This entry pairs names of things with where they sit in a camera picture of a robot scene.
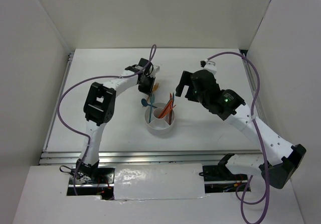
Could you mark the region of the orange-yellow plastic fork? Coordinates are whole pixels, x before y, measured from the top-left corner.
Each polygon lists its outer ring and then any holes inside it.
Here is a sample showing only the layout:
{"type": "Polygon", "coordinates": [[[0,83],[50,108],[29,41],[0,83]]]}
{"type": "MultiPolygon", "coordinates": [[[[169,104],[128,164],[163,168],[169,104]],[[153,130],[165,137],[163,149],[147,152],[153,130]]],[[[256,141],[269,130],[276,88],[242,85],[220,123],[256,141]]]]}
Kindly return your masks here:
{"type": "Polygon", "coordinates": [[[158,89],[158,87],[159,87],[159,83],[156,82],[156,83],[154,84],[153,88],[152,88],[152,93],[156,92],[157,89],[158,89]]]}

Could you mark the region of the teal plastic fork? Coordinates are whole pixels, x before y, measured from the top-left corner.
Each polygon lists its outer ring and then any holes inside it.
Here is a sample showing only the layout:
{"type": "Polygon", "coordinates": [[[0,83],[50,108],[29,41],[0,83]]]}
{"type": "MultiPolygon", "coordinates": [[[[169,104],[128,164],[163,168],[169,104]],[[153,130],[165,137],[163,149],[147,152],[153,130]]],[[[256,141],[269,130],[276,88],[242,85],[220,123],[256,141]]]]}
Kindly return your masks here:
{"type": "Polygon", "coordinates": [[[154,103],[154,94],[152,93],[150,95],[150,110],[149,110],[149,118],[148,118],[148,123],[151,122],[151,116],[152,116],[152,110],[153,110],[153,103],[154,103]]]}

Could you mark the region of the dark blue plastic spoon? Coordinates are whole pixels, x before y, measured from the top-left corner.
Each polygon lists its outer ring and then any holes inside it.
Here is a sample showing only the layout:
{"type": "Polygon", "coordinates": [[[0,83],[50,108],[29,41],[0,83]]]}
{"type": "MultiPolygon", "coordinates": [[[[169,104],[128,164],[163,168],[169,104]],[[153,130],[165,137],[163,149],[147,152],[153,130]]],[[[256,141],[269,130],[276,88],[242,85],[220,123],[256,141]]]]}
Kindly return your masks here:
{"type": "Polygon", "coordinates": [[[141,99],[141,104],[142,104],[143,107],[148,107],[148,106],[149,106],[149,107],[152,107],[152,108],[156,108],[156,106],[148,103],[145,98],[142,98],[142,99],[141,99]]]}

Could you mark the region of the dark blue plastic knife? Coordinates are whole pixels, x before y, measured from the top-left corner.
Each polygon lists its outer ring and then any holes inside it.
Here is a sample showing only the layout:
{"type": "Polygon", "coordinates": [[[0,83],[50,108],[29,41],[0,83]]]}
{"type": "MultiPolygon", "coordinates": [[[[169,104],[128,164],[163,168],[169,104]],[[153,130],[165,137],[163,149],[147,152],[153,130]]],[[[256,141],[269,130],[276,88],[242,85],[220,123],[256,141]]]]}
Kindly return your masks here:
{"type": "Polygon", "coordinates": [[[175,101],[175,93],[172,93],[172,103],[170,106],[170,112],[169,112],[169,125],[172,124],[172,115],[173,115],[173,107],[174,107],[174,101],[175,101]]]}

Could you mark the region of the orange plastic knife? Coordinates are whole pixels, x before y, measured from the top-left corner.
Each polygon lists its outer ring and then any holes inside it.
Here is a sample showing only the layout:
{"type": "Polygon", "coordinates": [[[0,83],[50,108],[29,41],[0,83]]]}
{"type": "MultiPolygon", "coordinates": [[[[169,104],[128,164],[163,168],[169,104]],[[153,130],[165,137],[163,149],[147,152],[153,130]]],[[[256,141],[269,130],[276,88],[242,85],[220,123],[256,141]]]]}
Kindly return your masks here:
{"type": "Polygon", "coordinates": [[[168,109],[167,109],[167,114],[166,116],[168,117],[168,123],[169,125],[171,124],[171,118],[172,118],[172,108],[173,108],[173,102],[174,102],[174,93],[170,93],[170,103],[169,103],[169,106],[168,106],[168,109]]]}

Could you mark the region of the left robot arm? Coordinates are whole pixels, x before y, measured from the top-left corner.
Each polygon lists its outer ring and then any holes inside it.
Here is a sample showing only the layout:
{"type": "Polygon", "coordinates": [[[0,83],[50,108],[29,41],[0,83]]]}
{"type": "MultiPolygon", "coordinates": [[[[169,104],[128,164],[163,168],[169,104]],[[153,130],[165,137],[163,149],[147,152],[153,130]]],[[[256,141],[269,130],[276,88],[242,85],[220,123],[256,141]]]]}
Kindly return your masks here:
{"type": "Polygon", "coordinates": [[[78,172],[87,183],[94,183],[99,177],[100,143],[105,126],[113,117],[116,98],[136,85],[139,92],[150,95],[157,72],[159,66],[141,58],[138,64],[126,67],[120,76],[91,84],[83,108],[86,139],[76,162],[78,172]]]}

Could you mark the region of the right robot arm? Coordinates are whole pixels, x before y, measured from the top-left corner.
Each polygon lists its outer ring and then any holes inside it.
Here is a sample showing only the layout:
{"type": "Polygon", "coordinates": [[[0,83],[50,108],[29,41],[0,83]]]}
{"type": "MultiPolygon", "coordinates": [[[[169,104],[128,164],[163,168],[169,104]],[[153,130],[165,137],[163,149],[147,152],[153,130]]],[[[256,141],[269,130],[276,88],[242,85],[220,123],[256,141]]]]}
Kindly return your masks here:
{"type": "Polygon", "coordinates": [[[306,148],[293,145],[251,114],[245,100],[231,89],[221,89],[208,70],[183,71],[176,96],[188,87],[186,98],[199,102],[210,113],[235,127],[261,150],[258,155],[230,153],[219,162],[219,174],[225,180],[237,174],[262,176],[270,186],[282,189],[299,167],[306,148]]]}

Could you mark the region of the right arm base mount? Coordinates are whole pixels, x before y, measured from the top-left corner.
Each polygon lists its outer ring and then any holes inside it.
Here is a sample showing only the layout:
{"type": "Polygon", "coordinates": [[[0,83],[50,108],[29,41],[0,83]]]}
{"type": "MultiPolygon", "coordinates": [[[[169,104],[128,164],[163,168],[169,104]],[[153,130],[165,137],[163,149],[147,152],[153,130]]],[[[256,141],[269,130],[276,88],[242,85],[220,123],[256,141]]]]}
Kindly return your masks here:
{"type": "Polygon", "coordinates": [[[243,191],[248,181],[245,174],[232,174],[226,167],[227,161],[235,154],[227,154],[217,165],[205,165],[199,173],[204,179],[205,193],[243,191]]]}

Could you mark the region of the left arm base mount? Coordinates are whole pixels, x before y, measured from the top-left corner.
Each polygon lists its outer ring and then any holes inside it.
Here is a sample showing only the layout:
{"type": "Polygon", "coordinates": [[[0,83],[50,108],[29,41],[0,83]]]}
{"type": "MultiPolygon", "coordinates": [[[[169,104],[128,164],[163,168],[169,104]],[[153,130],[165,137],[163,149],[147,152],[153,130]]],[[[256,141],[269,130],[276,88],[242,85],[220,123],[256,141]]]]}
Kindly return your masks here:
{"type": "Polygon", "coordinates": [[[114,200],[115,168],[98,167],[87,171],[61,165],[59,171],[69,175],[67,196],[100,196],[103,200],[114,200]]]}

